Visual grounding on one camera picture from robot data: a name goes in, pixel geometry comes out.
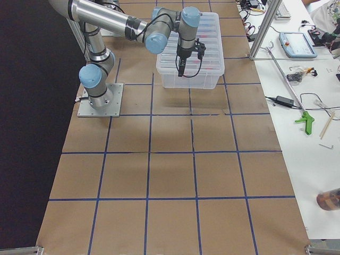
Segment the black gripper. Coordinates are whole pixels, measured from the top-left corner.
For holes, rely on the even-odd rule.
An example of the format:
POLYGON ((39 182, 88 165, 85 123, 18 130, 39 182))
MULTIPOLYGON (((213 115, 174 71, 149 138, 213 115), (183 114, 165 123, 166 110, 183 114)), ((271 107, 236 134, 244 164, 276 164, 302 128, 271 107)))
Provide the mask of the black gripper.
POLYGON ((178 77, 182 77, 185 71, 185 67, 186 67, 186 59, 191 57, 193 52, 195 51, 195 41, 193 43, 193 46, 190 48, 184 48, 181 45, 177 45, 177 56, 179 56, 179 61, 178 61, 178 77))

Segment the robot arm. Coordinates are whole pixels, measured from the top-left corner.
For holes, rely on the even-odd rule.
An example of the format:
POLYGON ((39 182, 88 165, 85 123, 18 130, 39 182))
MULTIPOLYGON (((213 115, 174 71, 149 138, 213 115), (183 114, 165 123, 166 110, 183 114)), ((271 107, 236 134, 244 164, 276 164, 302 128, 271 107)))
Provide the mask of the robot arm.
POLYGON ((148 51, 160 54, 168 43, 171 32, 179 39, 176 54, 178 76, 184 75, 186 60, 193 52, 203 59, 205 45, 200 42, 197 30, 200 12, 195 7, 181 11, 156 7, 150 22, 116 11, 105 3, 96 1, 50 1, 53 9, 63 17, 77 22, 88 50, 89 63, 79 71, 79 79, 85 96, 79 98, 79 117, 118 117, 120 115, 123 84, 107 83, 114 67, 115 56, 103 41, 101 29, 124 36, 130 41, 143 43, 148 51))

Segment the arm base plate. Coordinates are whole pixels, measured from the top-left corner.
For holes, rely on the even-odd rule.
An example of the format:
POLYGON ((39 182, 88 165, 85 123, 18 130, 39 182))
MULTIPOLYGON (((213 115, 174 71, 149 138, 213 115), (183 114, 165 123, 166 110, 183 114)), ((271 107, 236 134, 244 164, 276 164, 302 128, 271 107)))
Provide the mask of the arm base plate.
POLYGON ((106 93, 98 98, 88 96, 83 90, 78 109, 78 117, 119 117, 123 96, 123 83, 107 83, 106 93))

